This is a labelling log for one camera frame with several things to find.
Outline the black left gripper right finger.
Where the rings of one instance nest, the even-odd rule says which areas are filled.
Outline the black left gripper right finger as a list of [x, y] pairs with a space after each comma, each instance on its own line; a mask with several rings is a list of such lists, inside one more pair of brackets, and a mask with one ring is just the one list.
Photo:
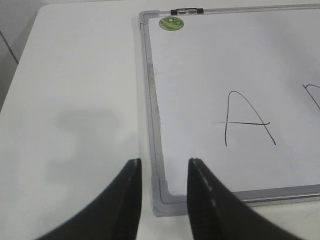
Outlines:
[[288, 240], [290, 233], [231, 193], [201, 159], [188, 162], [187, 210], [195, 240]]

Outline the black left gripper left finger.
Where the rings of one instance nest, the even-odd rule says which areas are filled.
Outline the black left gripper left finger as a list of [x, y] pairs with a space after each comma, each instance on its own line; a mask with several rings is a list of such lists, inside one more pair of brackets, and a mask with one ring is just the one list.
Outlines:
[[42, 240], [134, 240], [142, 209], [142, 162], [128, 160], [107, 188]]

